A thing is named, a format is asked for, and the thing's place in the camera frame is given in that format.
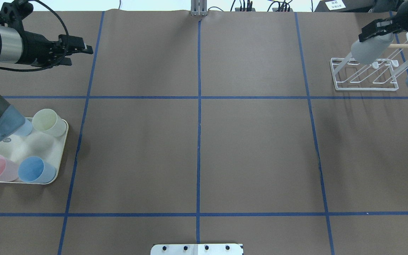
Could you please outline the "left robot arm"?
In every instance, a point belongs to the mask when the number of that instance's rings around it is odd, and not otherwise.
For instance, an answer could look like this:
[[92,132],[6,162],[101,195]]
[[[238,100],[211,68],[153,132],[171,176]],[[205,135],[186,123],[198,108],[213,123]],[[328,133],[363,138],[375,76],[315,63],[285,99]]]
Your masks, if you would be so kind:
[[[53,41],[42,34],[25,31],[21,24],[0,24],[0,63],[31,66],[31,69],[0,66],[0,70],[33,73],[58,65],[70,66],[70,56],[77,53],[91,55],[94,49],[67,30]],[[0,94],[0,141],[14,134],[24,123],[21,113]]]

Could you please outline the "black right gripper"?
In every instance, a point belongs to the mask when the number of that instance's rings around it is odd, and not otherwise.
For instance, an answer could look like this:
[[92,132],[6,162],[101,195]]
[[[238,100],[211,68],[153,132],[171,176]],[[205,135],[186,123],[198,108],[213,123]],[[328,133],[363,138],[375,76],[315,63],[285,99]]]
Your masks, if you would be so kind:
[[376,19],[372,26],[364,26],[358,35],[359,42],[390,33],[408,32],[408,8],[398,8],[397,13],[390,19]]

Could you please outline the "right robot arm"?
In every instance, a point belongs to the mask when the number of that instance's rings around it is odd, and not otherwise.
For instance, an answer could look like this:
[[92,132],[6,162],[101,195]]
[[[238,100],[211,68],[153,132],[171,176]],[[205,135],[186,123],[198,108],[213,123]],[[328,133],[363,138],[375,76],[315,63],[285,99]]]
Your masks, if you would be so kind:
[[[351,48],[353,57],[359,63],[371,64],[387,48],[408,49],[408,44],[392,45],[395,34],[408,33],[408,0],[405,0],[397,9],[394,16],[386,19],[376,19],[361,29],[356,41]],[[401,73],[408,61],[399,67],[393,76]]]

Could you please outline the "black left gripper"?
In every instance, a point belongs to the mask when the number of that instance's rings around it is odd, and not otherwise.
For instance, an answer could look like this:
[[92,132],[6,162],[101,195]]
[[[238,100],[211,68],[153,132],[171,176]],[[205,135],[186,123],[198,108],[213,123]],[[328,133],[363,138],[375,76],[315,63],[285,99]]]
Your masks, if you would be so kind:
[[57,41],[50,41],[42,34],[24,31],[22,43],[22,64],[40,68],[71,66],[71,58],[63,57],[64,49],[66,55],[94,53],[92,46],[87,45],[83,38],[66,34],[60,34]]

